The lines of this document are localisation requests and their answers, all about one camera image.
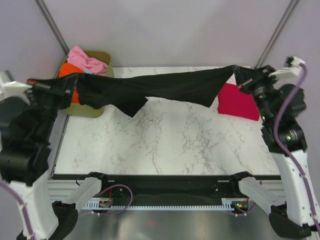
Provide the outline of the black t shirt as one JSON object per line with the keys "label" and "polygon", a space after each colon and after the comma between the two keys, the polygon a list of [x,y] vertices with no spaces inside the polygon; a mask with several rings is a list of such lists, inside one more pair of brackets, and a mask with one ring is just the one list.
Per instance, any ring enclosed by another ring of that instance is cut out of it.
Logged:
{"label": "black t shirt", "polygon": [[232,75],[232,66],[229,65],[130,78],[88,73],[72,73],[59,78],[62,82],[72,82],[72,94],[77,91],[81,105],[94,109],[113,105],[132,118],[149,97],[193,103],[208,108]]}

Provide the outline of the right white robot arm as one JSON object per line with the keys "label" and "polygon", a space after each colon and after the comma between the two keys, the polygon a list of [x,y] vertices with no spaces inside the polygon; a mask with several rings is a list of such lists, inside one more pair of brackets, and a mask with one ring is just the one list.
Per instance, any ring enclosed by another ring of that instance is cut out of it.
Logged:
{"label": "right white robot arm", "polygon": [[308,70],[295,63],[281,70],[232,68],[238,89],[250,94],[262,119],[262,138],[278,168],[285,197],[262,186],[250,173],[231,176],[229,191],[245,195],[267,214],[274,232],[300,240],[320,230],[320,205],[309,176],[307,141],[296,118],[306,109],[304,82]]}

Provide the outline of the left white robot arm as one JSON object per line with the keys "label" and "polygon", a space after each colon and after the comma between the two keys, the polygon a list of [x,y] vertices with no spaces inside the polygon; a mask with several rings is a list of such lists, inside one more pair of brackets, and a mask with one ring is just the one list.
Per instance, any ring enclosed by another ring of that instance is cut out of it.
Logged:
{"label": "left white robot arm", "polygon": [[92,197],[106,196],[105,174],[91,172],[66,198],[51,201],[49,138],[58,111],[70,106],[78,75],[26,83],[0,79],[1,186],[16,200],[23,222],[20,240],[62,240]]}

